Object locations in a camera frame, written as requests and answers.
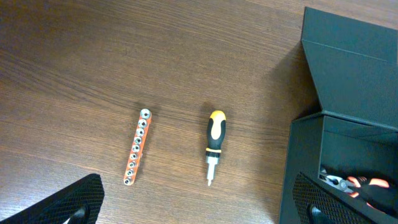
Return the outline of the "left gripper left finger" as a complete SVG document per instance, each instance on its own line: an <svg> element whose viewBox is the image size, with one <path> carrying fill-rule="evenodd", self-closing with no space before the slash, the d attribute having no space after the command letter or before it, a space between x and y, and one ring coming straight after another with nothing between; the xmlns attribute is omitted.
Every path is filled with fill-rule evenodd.
<svg viewBox="0 0 398 224"><path fill-rule="evenodd" d="M95 223L104 200L98 174L89 174L1 223Z"/></svg>

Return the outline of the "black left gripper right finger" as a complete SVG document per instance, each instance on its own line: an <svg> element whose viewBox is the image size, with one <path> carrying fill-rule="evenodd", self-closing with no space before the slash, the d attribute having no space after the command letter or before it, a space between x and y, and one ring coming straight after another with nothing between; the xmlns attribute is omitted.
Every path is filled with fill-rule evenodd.
<svg viewBox="0 0 398 224"><path fill-rule="evenodd" d="M297 174L292 190L301 223L397 223L397 217L303 173Z"/></svg>

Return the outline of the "orange black long-nose pliers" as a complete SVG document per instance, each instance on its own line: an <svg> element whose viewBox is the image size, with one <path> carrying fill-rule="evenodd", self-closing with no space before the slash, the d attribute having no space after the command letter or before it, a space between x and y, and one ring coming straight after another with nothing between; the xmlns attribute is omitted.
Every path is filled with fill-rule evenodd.
<svg viewBox="0 0 398 224"><path fill-rule="evenodd" d="M397 217L397 186L379 178L330 175L321 167L319 179L380 212Z"/></svg>

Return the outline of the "yellow black stubby screwdriver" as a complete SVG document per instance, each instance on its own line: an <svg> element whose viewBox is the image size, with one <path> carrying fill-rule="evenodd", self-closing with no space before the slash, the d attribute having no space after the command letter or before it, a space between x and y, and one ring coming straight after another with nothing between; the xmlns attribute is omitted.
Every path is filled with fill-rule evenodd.
<svg viewBox="0 0 398 224"><path fill-rule="evenodd" d="M205 156L206 163L208 164L206 175L208 186L210 186L214 180L215 167L218 165L221 157L221 145L224 141L225 134L226 115L220 110L215 110L210 115L206 130L207 147Z"/></svg>

